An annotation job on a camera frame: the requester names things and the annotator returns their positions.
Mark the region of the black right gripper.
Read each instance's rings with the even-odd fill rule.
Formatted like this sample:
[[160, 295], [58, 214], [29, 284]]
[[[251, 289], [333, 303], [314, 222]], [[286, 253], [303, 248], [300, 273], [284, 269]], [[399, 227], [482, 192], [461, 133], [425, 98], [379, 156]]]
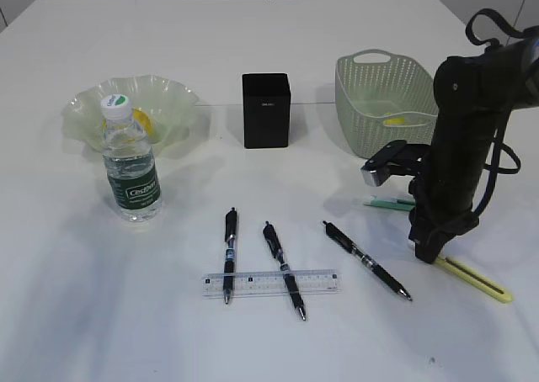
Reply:
[[479, 225], [479, 218], [465, 210], [457, 215], [429, 213], [423, 204], [416, 205], [408, 214], [411, 225], [408, 239], [414, 245], [415, 257], [432, 264], [446, 243], [462, 236]]

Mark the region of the black blue right robot arm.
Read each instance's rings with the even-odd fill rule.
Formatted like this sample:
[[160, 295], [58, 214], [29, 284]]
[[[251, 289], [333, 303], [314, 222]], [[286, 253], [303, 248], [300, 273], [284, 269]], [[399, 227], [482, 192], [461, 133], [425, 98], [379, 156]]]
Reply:
[[538, 38], [447, 58], [435, 74], [434, 91], [435, 132], [408, 187], [415, 199], [408, 238], [425, 263], [476, 227], [488, 206], [510, 114], [538, 105]]

